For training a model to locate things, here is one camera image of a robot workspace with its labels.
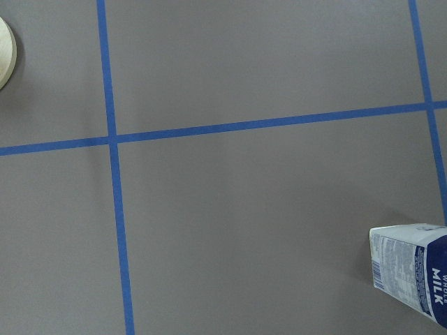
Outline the blue white milk carton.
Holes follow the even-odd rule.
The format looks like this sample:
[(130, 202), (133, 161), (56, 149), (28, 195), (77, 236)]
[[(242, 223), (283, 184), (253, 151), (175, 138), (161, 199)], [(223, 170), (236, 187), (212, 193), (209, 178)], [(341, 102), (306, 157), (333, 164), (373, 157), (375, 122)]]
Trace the blue white milk carton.
[(369, 242), (374, 287), (446, 327), (446, 226), (372, 228)]

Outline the wooden stand with round base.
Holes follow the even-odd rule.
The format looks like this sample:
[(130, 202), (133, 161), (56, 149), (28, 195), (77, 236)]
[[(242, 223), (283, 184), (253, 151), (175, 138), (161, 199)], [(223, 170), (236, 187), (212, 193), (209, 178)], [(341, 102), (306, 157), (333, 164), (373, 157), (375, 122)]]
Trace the wooden stand with round base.
[(17, 61), (17, 43), (15, 35), (9, 24), (1, 18), (1, 45), (0, 45), (0, 89), (8, 83)]

